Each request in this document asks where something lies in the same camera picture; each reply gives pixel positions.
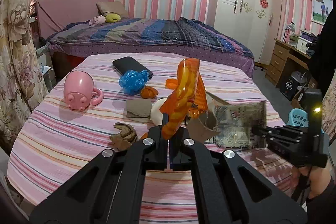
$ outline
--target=red paper-cut decoration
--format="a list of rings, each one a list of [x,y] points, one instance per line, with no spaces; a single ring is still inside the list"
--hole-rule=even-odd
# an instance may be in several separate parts
[[[268,8],[268,1],[267,0],[260,0],[260,6],[264,9]]]

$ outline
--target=human hand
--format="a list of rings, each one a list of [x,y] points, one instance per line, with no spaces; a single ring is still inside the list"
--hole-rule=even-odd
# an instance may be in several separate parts
[[[295,188],[299,182],[300,174],[308,176],[310,166],[305,166],[302,168],[292,167],[292,178],[291,186]],[[310,193],[308,198],[312,199],[324,192],[324,190],[329,185],[331,175],[329,173],[329,164],[325,168],[320,168],[313,166],[309,175],[310,179]]]

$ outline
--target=framed picture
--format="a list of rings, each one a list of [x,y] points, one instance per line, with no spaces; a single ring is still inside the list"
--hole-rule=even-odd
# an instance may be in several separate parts
[[[333,0],[313,0],[312,22],[324,25],[333,8]]]

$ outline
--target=pink striped tablecloth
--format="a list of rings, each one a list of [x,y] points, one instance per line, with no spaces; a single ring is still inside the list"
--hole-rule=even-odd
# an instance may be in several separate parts
[[[126,118],[127,96],[118,84],[112,61],[132,56],[153,72],[148,85],[159,91],[158,98],[171,90],[165,81],[175,78],[183,56],[169,53],[99,54],[88,57],[75,70],[89,73],[95,86],[104,91],[103,101],[84,112],[71,111],[63,99],[64,79],[32,112],[14,143],[8,163],[8,179],[31,203],[39,204],[103,149],[109,136],[119,133],[116,122],[131,124],[139,137],[151,123]],[[240,69],[201,61],[200,73],[206,90],[231,104],[266,100],[258,87]],[[267,101],[268,126],[283,121]],[[221,151],[207,144],[211,150]],[[268,149],[239,152],[247,162],[284,192],[289,192],[291,165]],[[197,223],[197,211],[190,172],[147,172],[140,213],[141,223]]]

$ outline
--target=metal bolt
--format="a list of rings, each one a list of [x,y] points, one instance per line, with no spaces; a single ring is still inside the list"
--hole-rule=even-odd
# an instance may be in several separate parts
[[[102,153],[104,158],[109,158],[113,155],[113,150],[111,149],[105,149]]]
[[[187,146],[192,146],[195,143],[195,141],[193,139],[185,139],[183,143]]]
[[[235,153],[232,150],[225,150],[224,151],[224,156],[231,159],[235,156]]]
[[[145,138],[142,142],[144,145],[151,145],[154,143],[154,140],[152,138]]]

